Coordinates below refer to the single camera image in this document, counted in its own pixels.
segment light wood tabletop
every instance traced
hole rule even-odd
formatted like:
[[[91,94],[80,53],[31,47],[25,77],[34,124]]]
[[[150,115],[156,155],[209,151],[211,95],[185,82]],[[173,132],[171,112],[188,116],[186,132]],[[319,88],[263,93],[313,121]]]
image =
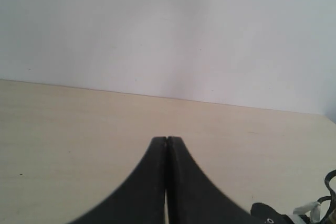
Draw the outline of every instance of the light wood tabletop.
[[[79,217],[168,135],[246,210],[289,214],[327,195],[336,168],[336,125],[321,115],[0,81],[0,223]]]

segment wooden table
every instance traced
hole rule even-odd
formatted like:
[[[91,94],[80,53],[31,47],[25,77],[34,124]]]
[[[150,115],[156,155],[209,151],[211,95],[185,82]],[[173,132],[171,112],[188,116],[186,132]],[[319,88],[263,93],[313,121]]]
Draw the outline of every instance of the wooden table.
[[[153,136],[181,136],[249,210],[327,195],[336,125],[321,115],[0,81],[0,223],[67,223],[134,169]]]

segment white wall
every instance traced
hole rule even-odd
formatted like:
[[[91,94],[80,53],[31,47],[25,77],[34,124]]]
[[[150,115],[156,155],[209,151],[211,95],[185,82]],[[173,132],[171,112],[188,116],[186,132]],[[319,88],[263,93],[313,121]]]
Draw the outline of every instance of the white wall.
[[[0,0],[0,79],[327,113],[335,33],[336,0]]]

